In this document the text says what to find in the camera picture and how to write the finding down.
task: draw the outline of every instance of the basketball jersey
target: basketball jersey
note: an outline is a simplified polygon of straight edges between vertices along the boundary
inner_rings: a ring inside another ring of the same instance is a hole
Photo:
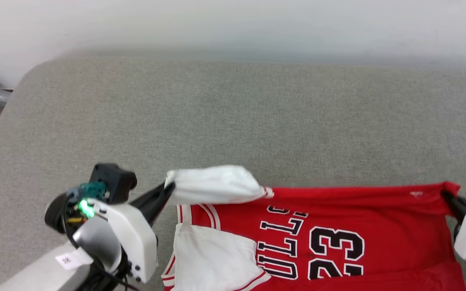
[[[179,205],[161,277],[167,291],[463,291],[442,190],[459,186],[264,188],[246,203]]]

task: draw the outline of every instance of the jersey armhole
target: jersey armhole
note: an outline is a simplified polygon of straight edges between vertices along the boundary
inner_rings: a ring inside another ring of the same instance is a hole
[[[265,271],[262,271],[260,275],[255,277],[253,280],[251,280],[248,284],[244,285],[244,287],[241,287],[240,289],[235,289],[232,291],[250,291],[260,285],[261,283],[266,282],[271,278],[271,275],[266,273]]]
[[[192,208],[190,205],[177,205],[177,222],[178,223],[188,223],[192,224]],[[176,270],[174,268],[174,263],[176,262],[176,256],[172,250],[172,256],[168,260],[168,265],[161,275],[163,280],[163,285],[165,287],[174,286]]]

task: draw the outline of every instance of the white jersey trim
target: white jersey trim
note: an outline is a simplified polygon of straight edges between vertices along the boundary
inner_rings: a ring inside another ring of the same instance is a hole
[[[260,285],[261,283],[266,282],[270,278],[271,278],[271,275],[269,275],[268,273],[262,272],[260,275],[258,275],[253,280],[251,280],[251,282],[246,284],[244,287],[240,289],[231,290],[231,291],[250,291],[254,289],[255,287],[257,287],[258,285]]]
[[[215,209],[215,206],[212,204],[205,204],[201,205],[202,208],[206,210],[206,208],[209,210],[206,210],[208,214],[211,214],[210,216],[210,221],[211,221],[211,228],[215,228],[216,230],[220,230],[220,218],[218,217],[217,210]]]
[[[178,223],[188,223],[192,224],[192,207],[190,205],[177,205],[177,221]],[[174,286],[174,278],[175,278],[175,271],[174,271],[174,264],[176,262],[176,256],[174,251],[172,251],[172,256],[170,256],[170,260],[168,260],[167,267],[163,271],[161,275],[161,279],[163,280],[163,284],[167,287]]]
[[[215,219],[213,217],[213,214],[211,213],[211,211],[209,210],[209,208],[204,205],[204,204],[199,204],[199,206],[201,206],[201,208],[206,212],[206,214],[208,215],[208,217],[210,218],[210,225],[211,225],[211,228],[215,228]]]
[[[272,190],[272,188],[264,187],[264,195],[263,195],[263,198],[265,198],[265,199],[271,199],[272,197],[274,197],[274,191]]]

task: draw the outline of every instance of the gray table surface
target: gray table surface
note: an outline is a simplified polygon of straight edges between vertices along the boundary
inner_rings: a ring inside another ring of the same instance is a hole
[[[451,180],[466,196],[466,72],[272,63],[60,59],[29,72],[0,118],[0,283],[63,243],[46,204],[96,162],[134,170],[246,166],[267,186]],[[176,215],[154,230],[161,290]],[[466,280],[466,262],[462,263]]]

